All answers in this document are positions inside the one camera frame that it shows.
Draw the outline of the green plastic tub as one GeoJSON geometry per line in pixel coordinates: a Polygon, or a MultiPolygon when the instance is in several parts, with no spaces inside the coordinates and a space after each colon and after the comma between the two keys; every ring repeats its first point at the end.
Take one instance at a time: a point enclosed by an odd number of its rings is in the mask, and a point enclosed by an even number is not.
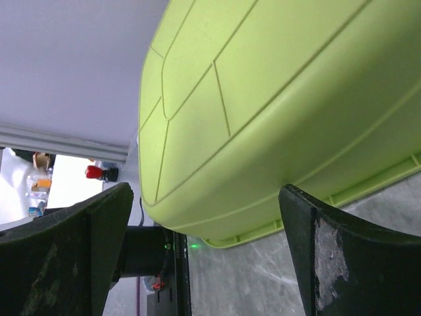
{"type": "Polygon", "coordinates": [[[170,1],[139,92],[145,212],[230,248],[420,170],[419,1],[170,1]]]}

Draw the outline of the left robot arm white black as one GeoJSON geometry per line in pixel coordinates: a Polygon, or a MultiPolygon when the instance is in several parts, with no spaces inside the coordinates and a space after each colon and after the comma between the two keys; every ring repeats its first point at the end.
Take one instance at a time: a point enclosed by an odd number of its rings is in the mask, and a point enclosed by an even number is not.
{"type": "Polygon", "coordinates": [[[121,278],[157,277],[165,272],[173,252],[174,235],[161,226],[129,226],[112,282],[121,278]]]}

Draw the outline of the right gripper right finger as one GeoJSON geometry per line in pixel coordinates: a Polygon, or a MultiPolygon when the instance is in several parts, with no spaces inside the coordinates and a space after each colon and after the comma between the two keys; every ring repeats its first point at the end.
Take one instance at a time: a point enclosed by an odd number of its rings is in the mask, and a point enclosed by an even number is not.
{"type": "Polygon", "coordinates": [[[280,189],[280,212],[306,315],[419,315],[420,237],[280,189]]]}

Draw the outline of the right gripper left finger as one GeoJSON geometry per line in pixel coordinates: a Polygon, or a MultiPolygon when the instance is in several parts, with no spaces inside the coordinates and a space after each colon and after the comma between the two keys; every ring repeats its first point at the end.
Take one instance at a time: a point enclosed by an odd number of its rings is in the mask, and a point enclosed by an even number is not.
{"type": "Polygon", "coordinates": [[[102,315],[134,193],[126,182],[1,232],[2,315],[102,315]]]}

